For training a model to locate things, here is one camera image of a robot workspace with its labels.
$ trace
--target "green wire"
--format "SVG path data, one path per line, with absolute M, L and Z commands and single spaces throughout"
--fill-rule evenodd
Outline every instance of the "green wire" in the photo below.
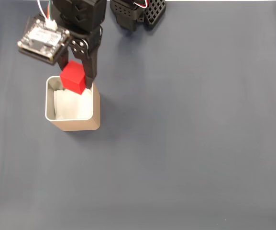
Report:
M 48 10 L 50 13 L 50 20 L 52 21 L 53 20 L 53 18 L 52 18 L 52 0 L 49 0 L 49 2 L 48 2 Z

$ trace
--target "robotic arm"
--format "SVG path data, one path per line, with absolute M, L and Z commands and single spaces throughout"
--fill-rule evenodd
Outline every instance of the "robotic arm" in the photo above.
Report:
M 30 18 L 19 51 L 54 65 L 68 65 L 68 47 L 80 59 L 85 86 L 90 89 L 97 75 L 97 54 L 101 43 L 107 0 L 50 0 L 47 15 Z M 165 0 L 111 0 L 117 23 L 135 31 L 138 23 L 152 29 L 166 10 Z

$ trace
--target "red wire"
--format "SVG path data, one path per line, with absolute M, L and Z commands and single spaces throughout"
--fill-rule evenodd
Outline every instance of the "red wire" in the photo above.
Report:
M 146 5 L 145 6 L 143 6 L 143 5 L 141 5 L 141 4 L 139 4 L 139 3 L 136 3 L 136 5 L 138 5 L 138 6 L 141 6 L 141 7 L 146 7 L 146 6 L 148 6 L 148 0 L 145 0 L 145 2 L 146 2 Z

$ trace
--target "white wire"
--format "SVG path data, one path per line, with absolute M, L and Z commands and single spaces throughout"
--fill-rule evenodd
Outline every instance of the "white wire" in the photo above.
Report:
M 44 13 L 43 10 L 42 10 L 41 4 L 40 4 L 40 0 L 37 0 L 37 2 L 38 2 L 39 9 L 40 9 L 40 11 L 41 11 L 41 14 L 43 15 L 43 17 L 44 17 L 45 19 L 47 19 L 47 16 L 45 15 L 45 13 Z
M 140 6 L 140 7 L 143 8 L 143 9 L 146 9 L 146 8 L 148 7 L 147 0 L 145 0 L 145 6 L 140 5 L 140 4 L 138 4 L 138 3 L 135 3 L 135 2 L 134 2 L 134 4 L 136 4 L 137 6 Z

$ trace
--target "connector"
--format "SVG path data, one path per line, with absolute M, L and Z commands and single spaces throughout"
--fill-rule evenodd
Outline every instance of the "connector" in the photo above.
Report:
M 58 28 L 58 25 L 57 25 L 57 23 L 56 23 L 55 20 L 52 20 L 52 21 L 51 21 L 51 20 L 49 20 L 49 19 L 46 19 L 46 20 L 45 20 L 45 27 L 46 27 L 47 29 L 56 31 L 57 28 Z

